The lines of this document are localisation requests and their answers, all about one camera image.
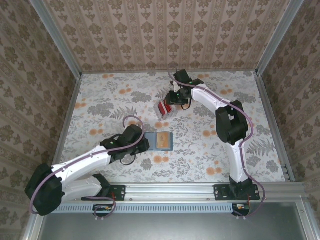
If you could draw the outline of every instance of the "white cable connector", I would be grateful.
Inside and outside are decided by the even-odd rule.
[[[180,87],[178,86],[178,83],[175,81],[173,82],[173,91],[176,93],[180,90]]]

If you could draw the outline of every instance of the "red object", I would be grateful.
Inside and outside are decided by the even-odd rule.
[[[164,104],[164,106],[165,106],[166,111],[167,111],[168,113],[170,113],[171,110],[172,110],[171,106],[170,106],[170,105],[167,105],[165,101],[163,101],[163,104]]]
[[[159,102],[158,108],[159,108],[162,116],[166,115],[166,111],[165,111],[165,108],[164,108],[162,102]]]
[[[162,114],[162,116],[170,113],[172,111],[172,108],[170,105],[167,105],[165,101],[163,102],[159,102],[158,104],[158,108],[160,110],[160,113]]]

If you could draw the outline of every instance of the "gray floor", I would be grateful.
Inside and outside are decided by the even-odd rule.
[[[246,219],[229,213],[51,214],[40,240],[304,240],[295,204],[268,203]]]

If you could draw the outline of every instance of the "black cable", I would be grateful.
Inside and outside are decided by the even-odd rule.
[[[133,163],[135,162],[136,157],[137,157],[137,155],[135,154],[135,155],[134,155],[134,159],[133,159],[133,161],[132,161],[132,162],[130,162],[129,164],[124,164],[124,163],[122,162],[122,159],[120,160],[120,163],[121,163],[122,165],[124,165],[124,166],[129,166],[129,165],[131,165],[131,164],[133,164]]]
[[[190,98],[190,102],[189,102],[188,108],[184,109],[183,105],[181,106],[181,108],[182,108],[183,110],[188,110],[188,109],[191,107],[191,102],[192,102],[192,99]]]

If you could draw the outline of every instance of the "floral wallpaper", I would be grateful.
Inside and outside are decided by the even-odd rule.
[[[320,223],[320,2],[304,1],[262,75],[297,181]]]
[[[246,143],[248,170],[262,182],[284,181],[281,164],[252,72],[189,72],[229,100],[240,100],[255,127]],[[111,183],[229,182],[226,146],[216,132],[215,113],[193,101],[176,117],[158,121],[154,105],[173,87],[168,73],[84,74],[66,137],[62,161],[71,160],[101,141],[124,132],[122,119],[138,116],[147,132],[172,132],[173,151],[138,154],[132,165],[120,161],[97,169]],[[127,125],[136,124],[133,119]],[[129,164],[129,156],[124,163]]]
[[[0,1],[0,239],[29,219],[24,189],[55,155],[74,77],[27,0]]]
[[[290,0],[45,0],[82,72],[255,69]]]

